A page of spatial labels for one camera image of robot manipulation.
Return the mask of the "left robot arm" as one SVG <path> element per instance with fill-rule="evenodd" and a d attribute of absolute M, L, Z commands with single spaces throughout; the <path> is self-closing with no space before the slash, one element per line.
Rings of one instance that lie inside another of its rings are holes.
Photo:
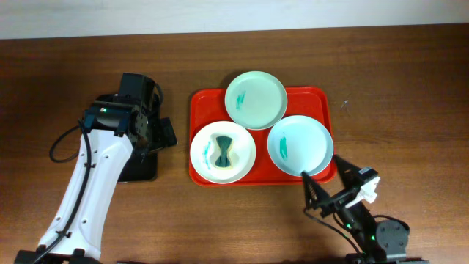
<path fill-rule="evenodd" d="M 115 94 L 99 96 L 78 121 L 76 165 L 50 227 L 16 263 L 98 263 L 106 215 L 118 183 L 153 181 L 158 151 L 177 145 L 163 92 L 151 78 L 123 73 Z"/>

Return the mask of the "green and yellow sponge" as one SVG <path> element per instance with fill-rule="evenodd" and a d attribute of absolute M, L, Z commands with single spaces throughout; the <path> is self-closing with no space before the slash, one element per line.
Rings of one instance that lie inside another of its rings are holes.
<path fill-rule="evenodd" d="M 228 136 L 218 136 L 215 140 L 220 150 L 220 155 L 216 158 L 215 165 L 222 169 L 228 169 L 232 165 L 229 151 L 231 150 L 233 139 Z"/>

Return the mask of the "white plate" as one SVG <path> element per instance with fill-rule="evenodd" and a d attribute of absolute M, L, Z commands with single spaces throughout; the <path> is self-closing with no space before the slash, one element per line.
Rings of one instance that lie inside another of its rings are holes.
<path fill-rule="evenodd" d="M 232 165 L 222 169 L 215 165 L 220 155 L 218 136 L 233 139 L 229 157 Z M 191 165 L 205 180 L 216 184 L 234 183 L 246 176 L 256 160 L 256 144 L 252 135 L 241 125 L 229 121 L 212 122 L 194 136 L 190 147 Z"/>

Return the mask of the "mint green plate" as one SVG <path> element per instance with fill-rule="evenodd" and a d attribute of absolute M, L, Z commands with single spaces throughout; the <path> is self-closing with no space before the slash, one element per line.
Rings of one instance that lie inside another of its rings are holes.
<path fill-rule="evenodd" d="M 249 71 L 232 80 L 224 98 L 229 117 L 249 130 L 274 126 L 286 113 L 287 91 L 269 73 Z"/>

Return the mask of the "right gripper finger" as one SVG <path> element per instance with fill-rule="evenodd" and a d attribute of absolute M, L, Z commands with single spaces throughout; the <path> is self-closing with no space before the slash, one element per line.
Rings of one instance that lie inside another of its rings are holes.
<path fill-rule="evenodd" d="M 339 155 L 334 155 L 333 160 L 344 186 L 357 186 L 363 183 L 362 176 L 359 173 L 360 167 L 351 164 Z"/>
<path fill-rule="evenodd" d="M 301 172 L 301 177 L 303 181 L 306 209 L 316 210 L 324 201 L 328 200 L 328 193 L 306 172 Z"/>

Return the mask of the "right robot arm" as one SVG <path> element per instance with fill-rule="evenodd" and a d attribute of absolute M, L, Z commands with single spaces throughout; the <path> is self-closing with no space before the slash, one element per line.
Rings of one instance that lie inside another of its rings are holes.
<path fill-rule="evenodd" d="M 387 215 L 373 215 L 363 201 L 373 203 L 380 182 L 372 167 L 360 168 L 333 156 L 344 189 L 329 195 L 306 172 L 301 173 L 306 206 L 303 213 L 311 220 L 333 230 L 355 250 L 344 258 L 346 263 L 426 263 L 420 257 L 408 257 L 406 248 L 409 225 Z"/>

